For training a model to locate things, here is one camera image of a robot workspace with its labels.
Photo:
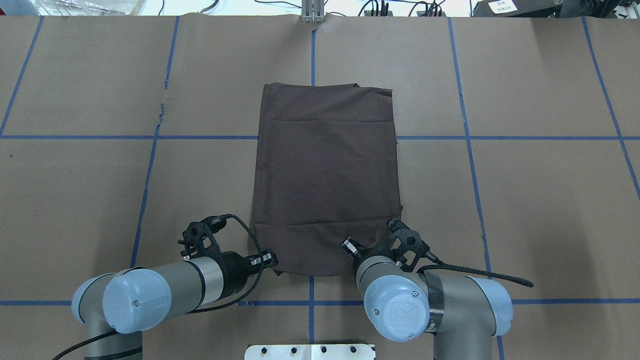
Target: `white mounting plate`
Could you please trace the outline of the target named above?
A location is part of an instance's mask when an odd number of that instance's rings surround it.
[[[244,360],[375,360],[376,346],[370,344],[252,345]]]

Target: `white bracket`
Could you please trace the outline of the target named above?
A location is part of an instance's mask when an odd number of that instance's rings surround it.
[[[252,345],[244,353],[244,360],[272,359],[376,360],[376,346],[370,344]]]
[[[302,0],[302,22],[324,22],[324,0]]]

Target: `black cable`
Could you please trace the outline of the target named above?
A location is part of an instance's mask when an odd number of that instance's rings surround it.
[[[296,5],[296,4],[292,4],[292,3],[288,3],[287,1],[262,1],[262,0],[253,0],[256,3],[260,3],[260,4],[287,4],[287,5],[291,5],[295,8],[299,8],[302,9],[302,6],[300,5]]]
[[[75,351],[75,350],[77,350],[77,349],[79,349],[79,348],[81,348],[81,347],[83,347],[85,345],[89,345],[90,343],[93,343],[94,341],[102,340],[104,338],[107,338],[108,336],[115,335],[115,334],[118,334],[118,332],[114,330],[114,331],[106,332],[106,333],[98,335],[98,336],[94,336],[91,339],[84,340],[81,343],[77,343],[74,346],[72,346],[72,347],[64,350],[60,354],[56,355],[56,357],[54,357],[53,360],[58,360],[59,358],[67,355],[71,351]]]
[[[432,12],[432,10],[434,8],[434,5],[435,5],[435,3],[431,3],[430,6],[427,9],[425,9],[425,12],[420,16],[422,16],[422,17],[431,16],[431,12]]]
[[[371,4],[371,15],[373,15],[373,2],[374,1],[376,2],[376,4],[378,4],[378,0],[369,0],[366,3],[364,3],[364,5],[362,5],[362,8],[360,9],[360,11],[358,12],[358,16],[360,16],[362,14],[362,12],[364,11],[364,8],[366,8],[369,3],[372,3]]]
[[[208,12],[209,10],[211,10],[211,9],[215,8],[215,7],[216,7],[216,5],[217,5],[219,2],[220,2],[220,0],[215,0],[215,1],[213,2],[213,4],[211,4],[211,5],[207,6],[206,8],[204,8],[204,9],[202,9],[202,10],[200,10],[200,13],[205,13],[205,12]]]
[[[409,11],[409,15],[407,16],[411,16],[411,14],[413,14],[413,9],[415,9],[416,6],[420,5],[420,4],[424,4],[424,12],[426,13],[427,11],[429,11],[429,4],[427,4],[426,1],[418,1],[416,3],[413,4],[413,6],[411,7],[411,11]]]
[[[255,234],[253,233],[253,231],[251,231],[251,229],[249,229],[249,227],[242,221],[240,220],[239,217],[233,215],[233,214],[225,214],[225,215],[220,215],[221,218],[224,219],[228,219],[228,218],[233,218],[235,219],[238,224],[242,225],[242,227],[244,227],[244,230],[246,230],[246,232],[249,234],[249,236],[251,236],[251,239],[253,240],[253,244],[255,245],[256,250],[258,250],[258,256],[262,257],[262,249],[260,248],[260,243],[258,242],[258,239],[255,237]],[[249,294],[255,289],[256,286],[258,286],[258,282],[260,281],[260,278],[262,277],[262,271],[264,270],[264,260],[262,258],[260,258],[260,268],[258,269],[258,275],[255,277],[255,281],[253,282],[253,285],[251,285],[251,287],[249,288],[249,290],[246,291],[246,293],[242,294],[242,296],[238,297],[237,299],[227,302],[226,304],[223,305],[219,305],[219,306],[213,306],[213,307],[207,307],[205,309],[195,309],[192,310],[190,312],[188,312],[187,314],[197,314],[197,313],[206,313],[208,311],[214,311],[214,310],[220,310],[220,309],[224,309],[225,307],[229,307],[231,305],[237,304],[238,302],[242,301],[244,298],[246,298],[247,296],[249,296]]]
[[[516,284],[520,284],[520,285],[526,286],[528,288],[532,288],[533,287],[533,282],[531,282],[531,281],[529,281],[527,279],[520,278],[520,277],[504,275],[504,274],[498,274],[496,272],[488,272],[488,271],[478,270],[478,269],[474,269],[474,268],[465,268],[464,266],[456,266],[456,265],[449,265],[449,264],[426,265],[426,266],[423,266],[423,267],[419,268],[418,272],[423,272],[425,270],[436,270],[436,269],[451,270],[451,271],[457,271],[457,272],[466,272],[466,273],[469,273],[469,274],[476,274],[476,275],[482,275],[482,276],[490,276],[490,277],[494,277],[496,279],[502,279],[502,280],[515,282]]]

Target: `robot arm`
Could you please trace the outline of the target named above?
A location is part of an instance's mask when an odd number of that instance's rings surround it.
[[[400,342],[413,340],[423,332],[433,333],[435,360],[491,359],[492,337],[507,333],[511,326],[513,306],[508,292],[494,280],[441,276],[427,269],[447,268],[533,284],[447,265],[429,251],[418,232],[400,220],[390,220],[388,227],[393,232],[390,238],[372,249],[363,249],[350,237],[342,243],[355,260],[356,285],[376,330]],[[396,240],[400,240],[400,246],[391,249]],[[407,251],[415,253],[410,264],[404,257]],[[424,266],[414,273],[420,258],[429,258],[439,266]]]
[[[258,254],[246,257],[220,251],[213,234],[230,217],[248,230],[235,215],[192,222],[183,232],[183,240],[178,241],[184,245],[180,253],[184,261],[151,269],[131,268],[83,283],[73,297],[72,311],[85,324],[86,337],[91,339],[113,329],[117,332],[87,344],[85,358],[142,359],[142,331],[184,313],[225,307],[228,304],[198,309],[241,291],[249,277],[276,265],[275,255],[259,246]],[[205,247],[207,238],[211,245]]]

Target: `dark brown fabric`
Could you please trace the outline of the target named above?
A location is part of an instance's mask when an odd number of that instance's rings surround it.
[[[345,274],[345,237],[374,245],[400,212],[391,90],[264,87],[252,222],[275,270]]]

